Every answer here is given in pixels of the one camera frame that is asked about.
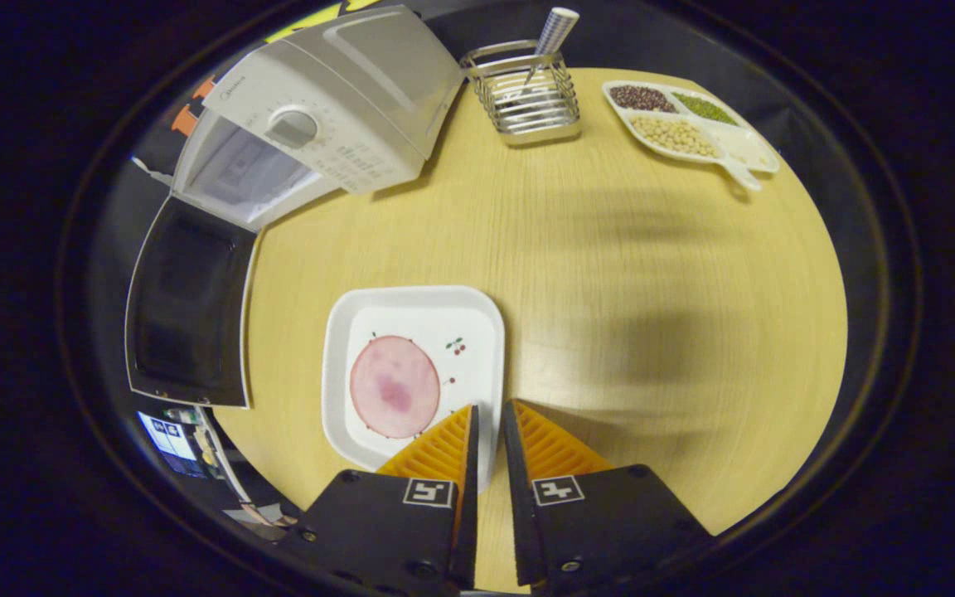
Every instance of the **wooden table surface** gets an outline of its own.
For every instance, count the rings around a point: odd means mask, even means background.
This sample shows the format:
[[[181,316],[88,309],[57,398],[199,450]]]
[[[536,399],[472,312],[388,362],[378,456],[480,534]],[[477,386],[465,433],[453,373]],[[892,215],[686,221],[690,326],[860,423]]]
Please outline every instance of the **wooden table surface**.
[[[791,167],[746,192],[628,135],[606,80],[571,69],[583,133],[508,148],[463,87],[417,181],[335,192],[266,228],[249,303],[251,410],[216,409],[246,458],[307,507],[334,473],[319,422],[323,334],[355,288],[467,284],[507,326],[504,396],[611,464],[643,462],[714,534],[797,472],[846,356],[831,239]],[[514,590],[503,441],[478,499],[477,586]]]

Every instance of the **black background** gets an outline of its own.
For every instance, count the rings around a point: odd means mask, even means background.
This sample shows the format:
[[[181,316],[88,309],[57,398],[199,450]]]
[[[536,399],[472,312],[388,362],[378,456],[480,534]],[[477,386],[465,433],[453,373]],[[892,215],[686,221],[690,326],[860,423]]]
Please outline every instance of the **black background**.
[[[52,294],[69,197],[99,141],[156,79],[266,5],[0,7],[0,594],[282,589],[180,532],[99,449],[70,398]],[[691,590],[955,594],[955,4],[701,5],[871,133],[909,197],[925,294],[913,379],[883,441],[812,517]]]

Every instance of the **microwave oven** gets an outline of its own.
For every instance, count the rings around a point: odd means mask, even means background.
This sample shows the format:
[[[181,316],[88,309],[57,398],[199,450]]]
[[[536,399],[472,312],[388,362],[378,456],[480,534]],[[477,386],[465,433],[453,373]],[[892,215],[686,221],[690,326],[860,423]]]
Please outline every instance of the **microwave oven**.
[[[417,178],[462,83],[458,63],[405,7],[296,31],[231,67],[202,101],[133,270],[130,388],[249,407],[255,237],[334,190]]]

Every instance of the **metal wire basket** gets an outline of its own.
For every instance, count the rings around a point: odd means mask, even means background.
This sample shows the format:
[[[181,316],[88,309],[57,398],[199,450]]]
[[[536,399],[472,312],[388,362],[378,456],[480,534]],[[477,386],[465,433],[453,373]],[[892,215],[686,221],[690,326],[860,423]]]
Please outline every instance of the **metal wire basket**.
[[[484,46],[459,64],[509,146],[580,133],[580,109],[560,52],[533,54],[534,39]]]

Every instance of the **ham slice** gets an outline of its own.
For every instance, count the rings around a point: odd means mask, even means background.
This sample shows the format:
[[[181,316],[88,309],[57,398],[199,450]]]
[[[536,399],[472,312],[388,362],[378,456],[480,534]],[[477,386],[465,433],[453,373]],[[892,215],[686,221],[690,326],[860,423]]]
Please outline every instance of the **ham slice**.
[[[440,403],[440,379],[422,349],[399,336],[364,347],[349,374],[352,405],[367,427],[388,438],[409,438],[429,425]]]

